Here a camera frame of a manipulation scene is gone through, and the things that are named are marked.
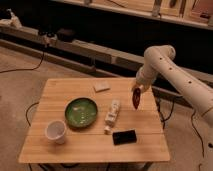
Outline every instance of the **smartphone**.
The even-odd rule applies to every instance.
[[[112,137],[114,145],[137,142],[135,130],[113,132]]]

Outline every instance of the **green bowl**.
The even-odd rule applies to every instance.
[[[70,127],[84,128],[92,124],[97,117],[96,103],[89,98],[71,101],[65,110],[65,118]]]

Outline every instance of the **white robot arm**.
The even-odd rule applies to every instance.
[[[142,85],[142,92],[146,91],[160,73],[183,95],[210,126],[202,167],[210,171],[213,170],[213,89],[175,65],[172,62],[175,54],[175,49],[169,45],[146,49],[145,63],[136,74],[133,89]]]

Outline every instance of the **table top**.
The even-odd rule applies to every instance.
[[[169,161],[167,143],[157,112],[152,90],[141,95],[139,109],[132,105],[133,78],[49,79],[43,90],[37,112],[25,139],[20,163],[102,163]],[[93,85],[107,81],[110,90],[95,93]],[[87,97],[98,107],[96,121],[84,129],[67,130],[63,145],[50,142],[44,135],[53,120],[65,121],[65,108],[70,101]],[[105,135],[105,116],[113,99],[121,101],[112,132],[134,129],[137,142],[115,146],[112,134]]]

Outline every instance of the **white cup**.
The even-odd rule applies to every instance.
[[[65,143],[66,124],[61,120],[50,122],[46,127],[45,135],[49,140],[57,144]]]

